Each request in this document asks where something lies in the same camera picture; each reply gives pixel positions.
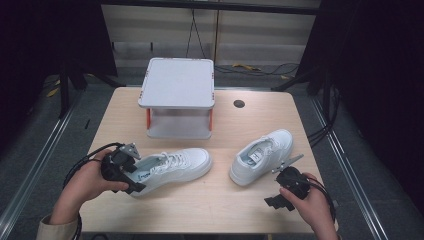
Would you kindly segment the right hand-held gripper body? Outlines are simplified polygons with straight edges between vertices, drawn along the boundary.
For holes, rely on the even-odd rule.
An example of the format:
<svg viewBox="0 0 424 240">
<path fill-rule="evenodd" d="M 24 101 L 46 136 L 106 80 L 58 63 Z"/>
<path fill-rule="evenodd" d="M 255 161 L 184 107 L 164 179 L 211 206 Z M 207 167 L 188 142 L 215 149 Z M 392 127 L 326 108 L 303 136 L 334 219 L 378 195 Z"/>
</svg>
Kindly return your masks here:
<svg viewBox="0 0 424 240">
<path fill-rule="evenodd" d="M 304 199 L 308 195 L 310 187 L 307 177 L 292 164 L 303 157 L 304 155 L 300 154 L 284 160 L 278 167 L 271 170 L 273 174 L 277 174 L 276 181 L 279 185 L 288 189 L 300 199 Z"/>
</svg>

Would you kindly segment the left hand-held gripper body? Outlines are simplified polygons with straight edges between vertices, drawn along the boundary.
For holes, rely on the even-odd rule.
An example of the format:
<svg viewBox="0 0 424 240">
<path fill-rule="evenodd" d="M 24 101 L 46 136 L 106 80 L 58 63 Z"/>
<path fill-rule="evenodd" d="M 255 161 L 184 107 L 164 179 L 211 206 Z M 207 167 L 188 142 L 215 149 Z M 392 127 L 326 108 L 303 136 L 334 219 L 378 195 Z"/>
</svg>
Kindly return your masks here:
<svg viewBox="0 0 424 240">
<path fill-rule="evenodd" d="M 127 176 L 123 165 L 127 161 L 140 160 L 141 156 L 134 143 L 121 144 L 107 154 L 101 163 L 101 174 L 108 181 L 133 181 Z"/>
</svg>

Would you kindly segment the white sneaker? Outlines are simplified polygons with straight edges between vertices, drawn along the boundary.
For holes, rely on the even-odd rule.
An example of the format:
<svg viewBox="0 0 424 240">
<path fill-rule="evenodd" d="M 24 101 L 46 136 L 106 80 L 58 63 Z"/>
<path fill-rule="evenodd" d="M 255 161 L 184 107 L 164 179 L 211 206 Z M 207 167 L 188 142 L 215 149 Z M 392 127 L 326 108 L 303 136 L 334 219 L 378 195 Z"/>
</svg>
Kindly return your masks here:
<svg viewBox="0 0 424 240">
<path fill-rule="evenodd" d="M 239 186 L 249 185 L 280 167 L 290 156 L 292 147 L 292 134 L 285 129 L 262 136 L 236 154 L 229 176 Z"/>
<path fill-rule="evenodd" d="M 140 197 L 169 183 L 189 182 L 205 175 L 212 167 L 212 158 L 202 148 L 188 148 L 171 153 L 162 152 L 143 157 L 135 163 L 136 170 L 127 176 L 145 188 L 130 193 Z"/>
</svg>

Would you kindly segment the person's right hand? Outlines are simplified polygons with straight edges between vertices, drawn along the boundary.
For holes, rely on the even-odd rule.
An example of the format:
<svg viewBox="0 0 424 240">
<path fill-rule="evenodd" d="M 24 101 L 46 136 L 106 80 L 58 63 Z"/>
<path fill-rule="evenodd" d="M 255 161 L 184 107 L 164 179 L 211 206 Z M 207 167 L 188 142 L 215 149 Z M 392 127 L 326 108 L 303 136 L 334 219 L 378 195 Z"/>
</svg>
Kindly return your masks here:
<svg viewBox="0 0 424 240">
<path fill-rule="evenodd" d="M 302 219 L 309 224 L 310 227 L 318 220 L 332 220 L 330 209 L 324 194 L 315 187 L 310 188 L 310 192 L 305 199 L 299 199 L 284 187 L 281 187 L 279 192 L 284 198 L 294 205 Z"/>
</svg>

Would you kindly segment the person's left hand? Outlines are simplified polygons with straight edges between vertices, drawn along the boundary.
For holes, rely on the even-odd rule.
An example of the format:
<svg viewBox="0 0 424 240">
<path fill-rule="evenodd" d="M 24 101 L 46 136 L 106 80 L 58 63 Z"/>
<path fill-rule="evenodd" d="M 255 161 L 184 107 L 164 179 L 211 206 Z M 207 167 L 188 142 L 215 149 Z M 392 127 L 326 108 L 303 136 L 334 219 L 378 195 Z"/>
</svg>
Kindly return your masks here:
<svg viewBox="0 0 424 240">
<path fill-rule="evenodd" d="M 49 224 L 71 223 L 78 218 L 79 210 L 85 202 L 105 191 L 121 191 L 129 187 L 125 182 L 107 181 L 103 178 L 101 160 L 108 153 L 109 149 L 100 151 L 72 176 L 54 205 Z"/>
</svg>

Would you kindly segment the black stand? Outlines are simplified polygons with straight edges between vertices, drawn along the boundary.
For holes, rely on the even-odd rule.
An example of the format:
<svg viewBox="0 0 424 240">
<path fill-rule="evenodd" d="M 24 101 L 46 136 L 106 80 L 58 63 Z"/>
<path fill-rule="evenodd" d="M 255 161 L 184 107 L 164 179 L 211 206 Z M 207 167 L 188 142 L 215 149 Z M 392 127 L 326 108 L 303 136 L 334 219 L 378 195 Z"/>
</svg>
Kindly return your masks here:
<svg viewBox="0 0 424 240">
<path fill-rule="evenodd" d="M 297 74 L 287 82 L 280 86 L 272 87 L 274 92 L 284 92 L 295 84 L 307 82 L 307 94 L 309 96 L 317 96 L 319 91 L 323 91 L 323 106 L 326 111 L 330 107 L 330 87 L 331 81 L 329 80 L 329 70 L 324 67 L 313 67 L 304 73 Z"/>
<path fill-rule="evenodd" d="M 85 74 L 92 74 L 94 77 L 100 79 L 113 88 L 122 87 L 122 84 L 112 80 L 107 75 L 102 74 L 100 71 L 83 62 L 78 62 L 76 60 L 64 61 L 60 66 L 59 72 L 61 96 L 61 110 L 59 118 L 63 118 L 70 108 L 69 83 L 72 83 L 74 88 L 77 90 L 85 90 L 88 85 L 84 77 Z"/>
</svg>

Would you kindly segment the yellow floor tape piece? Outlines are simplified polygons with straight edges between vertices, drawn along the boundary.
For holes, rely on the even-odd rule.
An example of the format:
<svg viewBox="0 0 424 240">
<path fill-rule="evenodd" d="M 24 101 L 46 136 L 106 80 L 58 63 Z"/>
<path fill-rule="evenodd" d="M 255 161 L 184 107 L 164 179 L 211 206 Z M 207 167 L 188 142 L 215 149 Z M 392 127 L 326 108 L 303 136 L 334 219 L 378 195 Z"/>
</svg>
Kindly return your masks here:
<svg viewBox="0 0 424 240">
<path fill-rule="evenodd" d="M 59 91 L 60 84 L 61 84 L 61 80 L 59 79 L 54 83 L 52 88 L 47 93 L 46 97 L 53 97 Z"/>
<path fill-rule="evenodd" d="M 232 67 L 233 68 L 243 68 L 243 69 L 248 70 L 248 71 L 256 71 L 256 72 L 262 71 L 260 68 L 257 68 L 257 67 L 254 67 L 254 66 L 250 66 L 250 65 L 246 65 L 246 64 L 238 64 L 238 63 L 236 63 L 236 64 L 233 64 Z"/>
</svg>

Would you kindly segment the black curtain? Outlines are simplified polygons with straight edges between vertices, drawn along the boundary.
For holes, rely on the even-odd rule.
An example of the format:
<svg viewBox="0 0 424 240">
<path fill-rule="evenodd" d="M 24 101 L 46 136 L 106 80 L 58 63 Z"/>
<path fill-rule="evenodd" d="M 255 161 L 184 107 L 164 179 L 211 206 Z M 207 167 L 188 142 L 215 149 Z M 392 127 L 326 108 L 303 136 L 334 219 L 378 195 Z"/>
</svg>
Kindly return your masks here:
<svg viewBox="0 0 424 240">
<path fill-rule="evenodd" d="M 0 101 L 31 101 L 68 62 L 117 74 L 99 0 L 0 0 Z"/>
<path fill-rule="evenodd" d="M 424 214 L 424 0 L 321 0 L 299 70 L 327 72 Z"/>
</svg>

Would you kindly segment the black horizontal bar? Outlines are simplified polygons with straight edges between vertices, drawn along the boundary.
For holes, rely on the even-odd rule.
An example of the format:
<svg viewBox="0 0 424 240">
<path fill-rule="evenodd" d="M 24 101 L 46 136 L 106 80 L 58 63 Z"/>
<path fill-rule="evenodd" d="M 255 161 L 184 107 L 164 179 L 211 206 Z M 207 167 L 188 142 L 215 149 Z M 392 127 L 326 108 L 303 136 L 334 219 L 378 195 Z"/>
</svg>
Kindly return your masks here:
<svg viewBox="0 0 424 240">
<path fill-rule="evenodd" d="M 209 1 L 181 1 L 181 0 L 99 0 L 104 5 L 161 7 L 178 9 L 202 9 L 237 12 L 278 13 L 296 15 L 318 15 L 319 8 L 274 6 L 261 4 L 222 3 Z"/>
</svg>

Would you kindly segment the metal floor rail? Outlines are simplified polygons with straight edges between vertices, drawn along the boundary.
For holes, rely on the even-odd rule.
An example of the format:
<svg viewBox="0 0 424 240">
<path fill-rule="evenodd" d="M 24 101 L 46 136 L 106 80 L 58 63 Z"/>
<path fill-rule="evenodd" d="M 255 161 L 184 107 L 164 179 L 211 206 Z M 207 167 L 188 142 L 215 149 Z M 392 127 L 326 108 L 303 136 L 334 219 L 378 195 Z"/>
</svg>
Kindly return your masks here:
<svg viewBox="0 0 424 240">
<path fill-rule="evenodd" d="M 72 93 L 63 113 L 56 113 L 61 110 L 59 97 L 41 101 L 23 131 L 0 154 L 0 240 L 7 240 L 14 228 L 82 95 L 82 90 Z"/>
<path fill-rule="evenodd" d="M 324 117 L 324 110 L 316 97 L 311 97 L 311 103 L 318 117 L 320 125 L 327 131 L 326 138 L 333 150 L 333 153 L 338 161 L 338 164 L 347 180 L 347 183 L 352 191 L 354 199 L 364 217 L 364 220 L 370 229 L 374 240 L 388 240 L 384 227 L 381 224 L 380 218 L 372 206 L 367 194 L 364 191 L 359 178 L 354 171 L 347 153 L 345 152 L 336 132 L 329 128 L 329 124 Z"/>
</svg>

